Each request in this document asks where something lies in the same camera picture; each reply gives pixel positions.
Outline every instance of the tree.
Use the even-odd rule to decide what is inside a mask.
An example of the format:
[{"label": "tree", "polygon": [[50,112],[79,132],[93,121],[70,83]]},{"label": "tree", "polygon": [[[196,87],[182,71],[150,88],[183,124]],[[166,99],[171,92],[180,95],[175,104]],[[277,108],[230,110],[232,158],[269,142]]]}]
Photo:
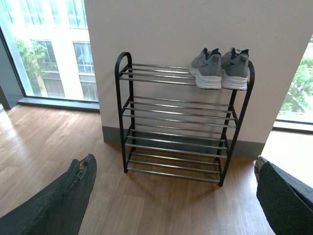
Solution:
[{"label": "tree", "polygon": [[38,41],[32,41],[31,47],[21,39],[18,39],[16,43],[34,95],[42,96],[42,92],[46,93],[45,85],[42,82],[42,76],[47,71],[45,68],[46,48]]},{"label": "tree", "polygon": [[309,104],[307,103],[307,98],[313,95],[312,51],[313,45],[309,43],[288,90],[281,111],[304,113],[308,110]]}]

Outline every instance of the sneaker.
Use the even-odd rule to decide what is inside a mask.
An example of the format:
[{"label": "sneaker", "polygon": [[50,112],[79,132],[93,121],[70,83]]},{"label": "sneaker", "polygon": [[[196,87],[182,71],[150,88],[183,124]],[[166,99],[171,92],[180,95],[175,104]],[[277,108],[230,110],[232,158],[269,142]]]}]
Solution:
[{"label": "sneaker", "polygon": [[202,89],[220,89],[222,88],[222,70],[221,54],[219,49],[207,51],[204,48],[198,57],[196,57],[189,68],[191,75],[196,78],[196,85]]},{"label": "sneaker", "polygon": [[235,90],[246,90],[250,78],[249,50],[236,53],[232,48],[222,57],[222,87]]}]

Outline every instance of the window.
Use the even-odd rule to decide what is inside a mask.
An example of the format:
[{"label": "window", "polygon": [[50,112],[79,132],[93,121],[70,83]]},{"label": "window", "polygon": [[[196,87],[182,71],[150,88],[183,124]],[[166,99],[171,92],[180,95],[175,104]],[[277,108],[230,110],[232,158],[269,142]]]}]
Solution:
[{"label": "window", "polygon": [[50,0],[52,15],[54,19],[55,25],[61,25],[61,16],[60,11],[58,7],[58,1],[57,0]]},{"label": "window", "polygon": [[74,43],[78,71],[94,73],[91,49],[89,43]]},{"label": "window", "polygon": [[8,0],[0,0],[2,7],[5,11],[6,17],[8,19],[9,24],[14,24],[16,21],[16,18],[14,16],[13,9],[10,5],[10,2]]},{"label": "window", "polygon": [[83,0],[0,0],[0,10],[26,96],[98,101]]},{"label": "window", "polygon": [[277,120],[313,123],[313,36],[295,73]]},{"label": "window", "polygon": [[27,25],[43,25],[45,16],[40,0],[20,0]]},{"label": "window", "polygon": [[84,99],[98,101],[90,44],[74,43],[74,48]]},{"label": "window", "polygon": [[41,70],[58,72],[59,70],[55,60],[52,43],[47,41],[38,41],[38,43],[45,48],[45,57],[42,61],[38,62]]},{"label": "window", "polygon": [[64,89],[59,73],[46,72],[43,75],[43,81],[48,97],[65,98]]},{"label": "window", "polygon": [[95,77],[92,75],[79,75],[82,85],[84,99],[89,101],[99,101]]},{"label": "window", "polygon": [[84,0],[67,0],[69,24],[74,28],[87,28]]}]

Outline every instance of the black metal shoe rack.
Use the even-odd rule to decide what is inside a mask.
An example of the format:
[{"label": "black metal shoe rack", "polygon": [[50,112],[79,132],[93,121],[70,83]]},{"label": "black metal shoe rack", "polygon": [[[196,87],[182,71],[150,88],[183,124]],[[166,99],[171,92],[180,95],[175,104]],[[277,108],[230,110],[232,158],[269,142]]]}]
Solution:
[{"label": "black metal shoe rack", "polygon": [[[124,57],[127,65],[120,70]],[[246,95],[238,118],[234,108],[237,90],[228,90],[229,104],[135,96],[134,83],[168,84],[178,89],[179,85],[195,86],[195,78],[188,68],[133,64],[129,52],[121,53],[115,64],[115,82],[124,172],[174,176],[222,186],[253,88],[255,75],[250,61],[249,70],[247,90],[239,91]],[[120,85],[125,81],[129,95],[121,94]],[[231,141],[226,136],[228,128],[234,129]]]}]

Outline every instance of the window sill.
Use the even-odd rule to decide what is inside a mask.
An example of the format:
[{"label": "window sill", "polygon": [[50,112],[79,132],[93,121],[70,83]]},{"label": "window sill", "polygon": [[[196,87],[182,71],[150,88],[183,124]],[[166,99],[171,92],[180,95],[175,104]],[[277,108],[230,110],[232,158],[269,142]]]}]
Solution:
[{"label": "window sill", "polygon": [[304,134],[313,134],[313,124],[290,123],[284,121],[276,121],[273,126],[274,131],[288,131]]},{"label": "window sill", "polygon": [[42,98],[23,98],[18,101],[20,105],[29,105],[54,109],[67,109],[83,112],[99,113],[100,107],[98,103],[86,103],[79,101],[52,100]]}]

